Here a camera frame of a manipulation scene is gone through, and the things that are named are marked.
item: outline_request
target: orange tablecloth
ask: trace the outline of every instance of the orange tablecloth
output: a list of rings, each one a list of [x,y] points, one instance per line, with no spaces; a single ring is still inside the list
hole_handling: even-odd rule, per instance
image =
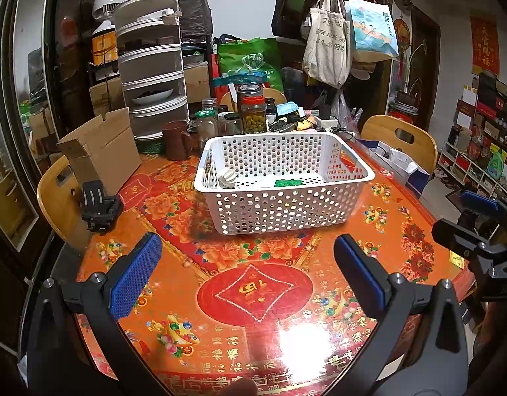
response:
[[[78,279],[107,271],[145,232],[156,232],[162,259],[120,324],[173,392],[216,391],[250,377],[261,394],[319,394],[375,324],[334,262],[337,236],[350,233],[388,272],[410,281],[435,284],[460,272],[432,240],[429,212],[391,172],[364,158],[376,178],[346,223],[224,236],[193,189],[198,158],[144,156],[120,192],[125,206],[116,228],[93,237]],[[97,365],[112,375],[85,317],[79,320]]]

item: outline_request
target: brown mug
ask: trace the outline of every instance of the brown mug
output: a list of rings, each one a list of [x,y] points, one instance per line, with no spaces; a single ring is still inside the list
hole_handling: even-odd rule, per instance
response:
[[[193,147],[187,124],[183,121],[169,122],[162,128],[165,157],[170,161],[182,161],[191,156]]]

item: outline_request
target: white plastic basket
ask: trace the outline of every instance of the white plastic basket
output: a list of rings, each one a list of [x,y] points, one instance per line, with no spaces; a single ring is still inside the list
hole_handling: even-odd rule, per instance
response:
[[[219,185],[225,168],[237,174],[233,189]],[[274,187],[277,180],[298,179],[305,184]],[[336,135],[261,133],[209,140],[195,189],[204,194],[215,229],[234,235],[343,223],[373,179],[371,168]]]

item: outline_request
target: chair backrest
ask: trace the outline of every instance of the chair backrest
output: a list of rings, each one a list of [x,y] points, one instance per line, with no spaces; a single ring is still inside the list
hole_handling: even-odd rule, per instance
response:
[[[284,104],[287,102],[285,95],[282,92],[279,92],[277,89],[266,87],[263,90],[263,96],[265,98],[273,98],[274,104],[276,105]],[[230,111],[237,111],[237,103],[233,101],[230,92],[226,92],[226,94],[222,97],[221,105],[227,105]]]
[[[408,143],[404,139],[406,135],[402,133],[402,130],[413,136],[413,143]],[[401,150],[430,174],[433,173],[437,165],[437,144],[433,137],[421,128],[395,117],[371,116],[363,126],[360,138],[362,140],[380,140]]]
[[[81,187],[65,156],[43,174],[37,186],[37,201],[44,218],[66,242],[73,238],[76,226],[82,222],[80,196]]]

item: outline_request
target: red poster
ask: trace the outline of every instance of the red poster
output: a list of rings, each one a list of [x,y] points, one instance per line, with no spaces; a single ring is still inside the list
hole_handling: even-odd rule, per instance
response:
[[[499,75],[499,39],[497,24],[487,19],[470,17],[472,24],[473,68],[472,73],[479,75],[489,70]]]

